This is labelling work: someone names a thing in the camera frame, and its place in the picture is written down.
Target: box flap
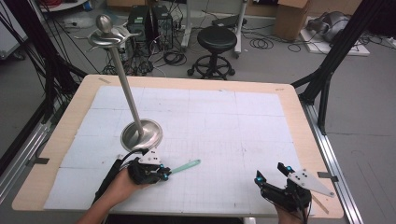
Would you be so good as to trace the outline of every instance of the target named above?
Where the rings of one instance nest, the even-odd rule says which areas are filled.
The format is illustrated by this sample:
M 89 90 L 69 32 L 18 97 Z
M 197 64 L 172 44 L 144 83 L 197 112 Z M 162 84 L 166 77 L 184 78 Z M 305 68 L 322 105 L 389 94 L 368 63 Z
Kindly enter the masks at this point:
M 287 7 L 298 7 L 303 8 L 305 7 L 308 0 L 278 0 L 278 4 Z

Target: hand-mounted device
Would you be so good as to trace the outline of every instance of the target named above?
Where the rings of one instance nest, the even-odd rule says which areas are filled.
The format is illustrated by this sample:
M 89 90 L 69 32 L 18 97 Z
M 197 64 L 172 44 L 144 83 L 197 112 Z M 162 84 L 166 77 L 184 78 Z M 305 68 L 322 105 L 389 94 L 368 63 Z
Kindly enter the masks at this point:
M 281 162 L 277 164 L 277 169 L 288 178 L 287 186 L 284 189 L 268 184 L 260 171 L 257 171 L 254 182 L 259 186 L 262 197 L 266 200 L 288 212 L 301 212 L 303 223 L 307 222 L 305 208 L 309 206 L 312 200 L 310 190 L 330 197 L 334 196 L 333 192 L 328 190 L 306 170 L 295 172 L 290 166 L 285 166 Z
M 136 157 L 131 161 L 125 162 L 126 159 L 135 153 L 142 153 L 142 157 Z M 141 184 L 155 184 L 160 180 L 168 180 L 168 176 L 172 174 L 168 167 L 161 164 L 161 159 L 157 154 L 156 149 L 139 148 L 129 152 L 122 160 L 117 159 L 108 171 L 102 185 L 95 193 L 93 203 L 98 200 L 106 189 L 123 168 L 128 169 L 129 177 L 136 183 Z

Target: gray floor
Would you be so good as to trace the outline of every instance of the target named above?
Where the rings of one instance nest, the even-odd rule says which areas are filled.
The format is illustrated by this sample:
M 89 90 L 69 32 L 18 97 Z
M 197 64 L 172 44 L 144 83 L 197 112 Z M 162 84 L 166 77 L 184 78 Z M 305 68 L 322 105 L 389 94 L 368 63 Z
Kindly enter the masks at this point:
M 91 12 L 94 17 L 100 11 Z M 213 18 L 206 16 L 203 25 Z M 271 24 L 271 20 L 247 18 L 249 27 Z M 81 29 L 72 35 L 87 35 L 91 29 Z M 182 66 L 163 66 L 148 76 L 169 78 L 188 77 L 187 69 L 203 53 L 191 36 L 186 52 L 187 62 Z M 238 59 L 231 52 L 224 53 L 236 71 L 230 81 L 291 83 L 314 72 L 325 55 L 301 51 L 292 52 L 289 44 L 277 43 L 272 49 L 254 49 L 243 38 L 242 54 Z M 73 46 L 65 40 L 67 46 Z M 81 49 L 88 49 L 85 41 L 78 41 Z M 340 162 L 348 186 L 365 223 L 394 223 L 396 220 L 396 51 L 370 43 L 369 57 L 347 56 L 332 79 L 326 129 L 332 148 Z M 74 47 L 69 47 L 73 64 L 96 73 Z M 97 49 L 87 57 L 99 71 L 106 65 L 106 55 Z M 29 60 L 1 62 L 0 75 L 0 155 L 32 116 L 43 99 L 43 91 Z M 1 223 L 72 223 L 81 213 L 20 212 L 11 208 L 29 168 L 18 179 L 12 191 L 0 205 Z M 258 223 L 277 223 L 274 218 L 259 218 Z M 310 223 L 347 223 L 345 219 L 317 220 Z

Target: computer tower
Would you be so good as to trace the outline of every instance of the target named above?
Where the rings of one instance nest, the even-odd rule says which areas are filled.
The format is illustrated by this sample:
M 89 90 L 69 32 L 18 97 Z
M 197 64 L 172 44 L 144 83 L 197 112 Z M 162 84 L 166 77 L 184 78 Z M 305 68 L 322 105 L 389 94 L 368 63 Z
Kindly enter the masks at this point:
M 166 6 L 154 6 L 151 8 L 153 19 L 154 39 L 160 49 L 173 48 L 173 19 Z
M 131 34 L 142 33 L 134 38 L 136 42 L 149 44 L 153 37 L 149 6 L 132 6 L 126 28 Z

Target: round metal base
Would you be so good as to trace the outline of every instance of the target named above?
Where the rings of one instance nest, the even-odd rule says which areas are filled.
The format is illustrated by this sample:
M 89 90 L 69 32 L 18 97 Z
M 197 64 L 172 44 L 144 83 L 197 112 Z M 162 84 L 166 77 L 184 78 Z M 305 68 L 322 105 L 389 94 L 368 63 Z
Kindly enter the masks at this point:
M 151 149 L 163 140 L 163 129 L 160 124 L 150 119 L 141 119 L 143 134 L 139 135 L 134 122 L 128 124 L 121 134 L 121 144 L 127 151 L 138 148 Z

